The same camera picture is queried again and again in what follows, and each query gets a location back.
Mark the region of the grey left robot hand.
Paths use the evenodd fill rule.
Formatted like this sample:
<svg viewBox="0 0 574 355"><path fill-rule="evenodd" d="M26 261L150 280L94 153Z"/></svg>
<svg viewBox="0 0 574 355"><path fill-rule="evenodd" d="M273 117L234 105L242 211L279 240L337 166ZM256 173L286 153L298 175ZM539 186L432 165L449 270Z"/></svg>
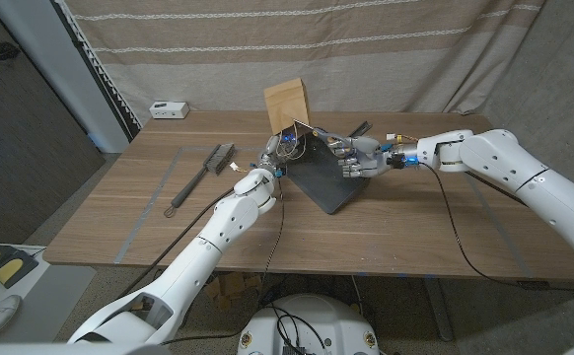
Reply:
<svg viewBox="0 0 574 355"><path fill-rule="evenodd" d="M271 172L276 178L286 175L287 165L300 159L306 152L306 139L295 134L271 136L258 155L256 167Z"/></svg>

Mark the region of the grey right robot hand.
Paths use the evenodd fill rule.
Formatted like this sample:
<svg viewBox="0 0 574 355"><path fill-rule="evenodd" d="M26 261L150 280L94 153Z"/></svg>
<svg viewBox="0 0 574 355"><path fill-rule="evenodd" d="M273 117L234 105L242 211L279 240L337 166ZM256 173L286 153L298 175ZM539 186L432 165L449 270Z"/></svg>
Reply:
<svg viewBox="0 0 574 355"><path fill-rule="evenodd" d="M387 143L368 136L338 138L329 144L345 178L373 178L419 164L414 143Z"/></svg>

